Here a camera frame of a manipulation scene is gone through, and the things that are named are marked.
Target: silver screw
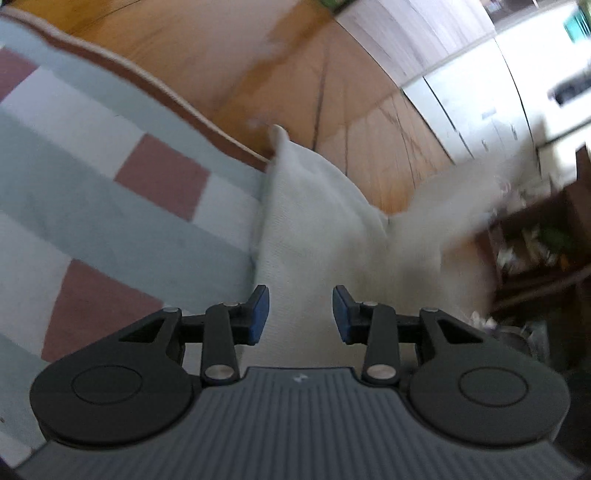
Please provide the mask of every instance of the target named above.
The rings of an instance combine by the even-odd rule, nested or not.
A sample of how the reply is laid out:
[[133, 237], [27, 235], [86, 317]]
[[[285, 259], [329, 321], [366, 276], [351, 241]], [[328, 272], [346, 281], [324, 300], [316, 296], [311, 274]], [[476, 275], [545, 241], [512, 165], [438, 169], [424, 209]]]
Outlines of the silver screw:
[[212, 365], [205, 370], [205, 375], [212, 380], [228, 380], [233, 374], [234, 369], [224, 364]]
[[367, 374], [376, 380], [390, 380], [396, 376], [396, 369], [390, 365], [375, 364], [367, 369]]

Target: light blue stripe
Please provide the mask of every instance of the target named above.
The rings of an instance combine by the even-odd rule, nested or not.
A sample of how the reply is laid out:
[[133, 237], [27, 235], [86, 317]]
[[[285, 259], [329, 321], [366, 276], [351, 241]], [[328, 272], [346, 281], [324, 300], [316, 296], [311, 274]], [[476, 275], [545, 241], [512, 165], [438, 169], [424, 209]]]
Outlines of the light blue stripe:
[[184, 120], [131, 83], [94, 64], [48, 46], [26, 28], [0, 19], [0, 43], [51, 70], [140, 129], [261, 198], [264, 173], [220, 152]]
[[0, 335], [0, 431], [31, 448], [45, 438], [29, 403], [29, 389], [47, 362]]
[[0, 209], [67, 255], [193, 313], [248, 297], [248, 254], [102, 177], [4, 112], [0, 145]]

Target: grey ribbed cover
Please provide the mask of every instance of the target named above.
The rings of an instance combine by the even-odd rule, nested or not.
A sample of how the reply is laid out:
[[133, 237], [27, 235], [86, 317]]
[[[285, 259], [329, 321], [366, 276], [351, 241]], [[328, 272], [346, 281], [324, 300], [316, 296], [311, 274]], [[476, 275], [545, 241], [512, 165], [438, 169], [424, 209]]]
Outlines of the grey ribbed cover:
[[251, 368], [209, 388], [178, 425], [140, 445], [75, 450], [48, 443], [27, 480], [558, 480], [583, 470], [548, 442], [515, 450], [457, 445], [419, 424], [393, 390], [345, 368]]

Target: white towel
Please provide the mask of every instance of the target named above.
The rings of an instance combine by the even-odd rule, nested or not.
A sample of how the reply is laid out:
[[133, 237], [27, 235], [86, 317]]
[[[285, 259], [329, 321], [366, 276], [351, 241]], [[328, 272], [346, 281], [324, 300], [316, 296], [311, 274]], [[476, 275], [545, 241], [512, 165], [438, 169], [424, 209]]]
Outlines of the white towel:
[[332, 289], [398, 313], [439, 307], [461, 316], [441, 274], [441, 252], [482, 228], [501, 198], [483, 164], [455, 167], [417, 190], [407, 212], [388, 217], [322, 156], [289, 141], [280, 127], [256, 246], [255, 284], [271, 310], [260, 343], [242, 367], [359, 367], [363, 345], [344, 345], [332, 316]]

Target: black circular disc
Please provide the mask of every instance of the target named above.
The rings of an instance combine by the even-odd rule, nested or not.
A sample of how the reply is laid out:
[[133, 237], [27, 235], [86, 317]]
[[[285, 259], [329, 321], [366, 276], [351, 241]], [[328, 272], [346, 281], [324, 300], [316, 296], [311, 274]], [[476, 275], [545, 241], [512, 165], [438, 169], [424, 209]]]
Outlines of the black circular disc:
[[511, 370], [481, 367], [460, 377], [460, 391], [485, 407], [508, 407], [527, 395], [527, 382]]
[[50, 365], [30, 393], [43, 431], [83, 447], [124, 445], [158, 433], [188, 409], [192, 397], [181, 366], [154, 355], [149, 345], [115, 342]]
[[436, 430], [469, 443], [512, 446], [552, 433], [566, 415], [564, 379], [507, 347], [450, 345], [413, 376], [409, 398]]

